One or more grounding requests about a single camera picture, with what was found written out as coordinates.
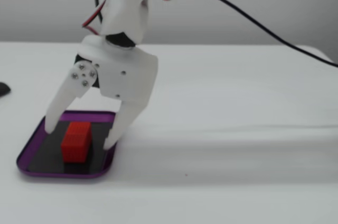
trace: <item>white wall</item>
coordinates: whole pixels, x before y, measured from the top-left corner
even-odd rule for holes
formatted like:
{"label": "white wall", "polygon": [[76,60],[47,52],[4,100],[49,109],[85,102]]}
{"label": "white wall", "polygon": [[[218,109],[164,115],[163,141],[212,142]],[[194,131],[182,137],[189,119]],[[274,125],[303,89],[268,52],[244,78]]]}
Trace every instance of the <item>white wall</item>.
{"label": "white wall", "polygon": [[[338,0],[231,0],[297,44],[337,54]],[[151,0],[146,43],[275,43],[216,0]],[[79,42],[93,0],[0,0],[1,41]]]}

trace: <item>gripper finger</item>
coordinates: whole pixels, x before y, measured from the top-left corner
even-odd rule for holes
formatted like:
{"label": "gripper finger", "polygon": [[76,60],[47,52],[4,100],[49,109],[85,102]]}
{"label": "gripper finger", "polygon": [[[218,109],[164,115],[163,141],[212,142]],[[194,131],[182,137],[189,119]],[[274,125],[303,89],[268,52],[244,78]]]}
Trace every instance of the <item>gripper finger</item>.
{"label": "gripper finger", "polygon": [[109,150],[122,137],[123,133],[138,115],[146,108],[147,103],[122,102],[120,111],[117,113],[112,129],[106,138],[104,149]]}
{"label": "gripper finger", "polygon": [[45,131],[51,134],[69,105],[81,98],[97,80],[97,71],[88,61],[77,62],[67,74],[59,91],[48,107],[45,118]]}

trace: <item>red block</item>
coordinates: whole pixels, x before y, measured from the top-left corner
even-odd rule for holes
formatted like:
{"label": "red block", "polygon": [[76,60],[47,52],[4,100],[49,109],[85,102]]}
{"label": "red block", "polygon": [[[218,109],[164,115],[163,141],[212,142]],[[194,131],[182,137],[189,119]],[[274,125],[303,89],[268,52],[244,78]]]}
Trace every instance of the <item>red block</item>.
{"label": "red block", "polygon": [[71,122],[61,143],[63,162],[86,162],[91,141],[90,122]]}

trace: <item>robotic arm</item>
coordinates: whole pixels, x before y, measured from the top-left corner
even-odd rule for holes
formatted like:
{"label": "robotic arm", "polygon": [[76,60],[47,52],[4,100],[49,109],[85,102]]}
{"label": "robotic arm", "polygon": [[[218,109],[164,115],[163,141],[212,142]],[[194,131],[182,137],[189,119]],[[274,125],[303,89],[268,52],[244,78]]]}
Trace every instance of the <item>robotic arm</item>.
{"label": "robotic arm", "polygon": [[103,16],[100,34],[83,39],[76,63],[48,108],[45,130],[52,133],[68,106],[97,87],[103,96],[121,100],[104,145],[108,150],[146,108],[158,63],[157,57],[136,47],[147,27],[147,0],[104,0],[97,12]]}

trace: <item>screw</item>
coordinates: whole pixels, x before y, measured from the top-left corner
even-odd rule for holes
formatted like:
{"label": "screw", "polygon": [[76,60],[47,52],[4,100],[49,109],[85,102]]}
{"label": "screw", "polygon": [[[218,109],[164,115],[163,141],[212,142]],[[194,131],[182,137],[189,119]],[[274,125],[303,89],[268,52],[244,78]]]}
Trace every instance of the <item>screw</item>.
{"label": "screw", "polygon": [[78,78],[79,78],[79,76],[76,73],[72,74],[72,79],[77,80]]}
{"label": "screw", "polygon": [[92,78],[95,78],[96,73],[94,71],[90,71],[89,76],[92,77]]}
{"label": "screw", "polygon": [[88,83],[88,81],[84,80],[84,81],[82,82],[82,85],[83,85],[84,87],[87,87],[87,86],[89,85],[89,83]]}

